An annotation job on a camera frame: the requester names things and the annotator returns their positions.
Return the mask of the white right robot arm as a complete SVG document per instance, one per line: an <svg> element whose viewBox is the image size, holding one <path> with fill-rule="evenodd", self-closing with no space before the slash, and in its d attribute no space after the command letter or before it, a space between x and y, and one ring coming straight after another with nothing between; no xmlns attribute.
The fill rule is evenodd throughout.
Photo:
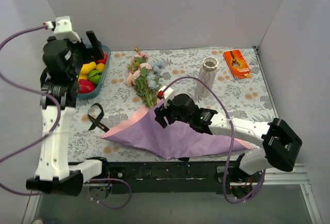
<svg viewBox="0 0 330 224"><path fill-rule="evenodd" d="M245 181L268 168L292 172L302 146L302 140L282 119L272 122L252 122L229 119L216 110L198 107L187 94L167 94L159 91L163 104L155 110L155 120L165 128L175 121L188 124L198 133L233 136L257 145L260 149L243 153L229 168L232 180Z"/></svg>

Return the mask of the artificial flower bunch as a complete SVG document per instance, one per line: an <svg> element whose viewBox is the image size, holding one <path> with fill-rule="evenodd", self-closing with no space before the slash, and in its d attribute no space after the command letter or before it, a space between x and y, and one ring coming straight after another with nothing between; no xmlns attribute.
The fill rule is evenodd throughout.
<svg viewBox="0 0 330 224"><path fill-rule="evenodd" d="M127 65L129 71L126 84L135 89L143 103L153 108L157 104L157 93L160 89L160 75L165 68L162 60L149 62L149 57L139 48L134 49L135 55Z"/></svg>

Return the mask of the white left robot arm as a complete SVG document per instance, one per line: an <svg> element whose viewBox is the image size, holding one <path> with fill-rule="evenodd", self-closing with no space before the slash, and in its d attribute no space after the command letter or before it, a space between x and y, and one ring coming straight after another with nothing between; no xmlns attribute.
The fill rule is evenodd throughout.
<svg viewBox="0 0 330 224"><path fill-rule="evenodd" d="M83 184L94 178L103 183L110 171L103 166L103 159L87 159L75 166L68 163L70 125L75 112L79 91L78 76L84 64L102 59L101 42L93 31L86 35L91 42L68 38L49 37L43 47L46 65L41 77L40 100L43 117L41 152L35 175L26 181L26 188L47 194L78 196Z"/></svg>

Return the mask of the black ribbon gold lettering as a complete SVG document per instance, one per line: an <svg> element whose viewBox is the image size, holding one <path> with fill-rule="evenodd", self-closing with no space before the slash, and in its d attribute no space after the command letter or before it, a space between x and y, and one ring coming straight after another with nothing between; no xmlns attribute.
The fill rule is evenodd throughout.
<svg viewBox="0 0 330 224"><path fill-rule="evenodd" d="M99 110L99 113L97 116L94 116L94 114L92 113L92 110L96 110L96 109ZM91 125L90 125L88 131L94 130L95 128L101 129L104 133L109 131L109 128L101 122L101 120L104 117L104 109L101 104L99 104L97 102L94 103L88 109L87 117L88 117L89 121L91 122Z"/></svg>

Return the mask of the purple paper bouquet wrap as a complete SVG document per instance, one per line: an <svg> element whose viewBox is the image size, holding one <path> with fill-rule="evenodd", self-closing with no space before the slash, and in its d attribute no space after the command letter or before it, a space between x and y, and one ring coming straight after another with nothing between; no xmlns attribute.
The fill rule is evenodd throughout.
<svg viewBox="0 0 330 224"><path fill-rule="evenodd" d="M129 119L110 128L101 138L148 150L164 159L192 158L227 153L231 138L195 132L175 122L162 128L155 121L155 108L140 107Z"/></svg>

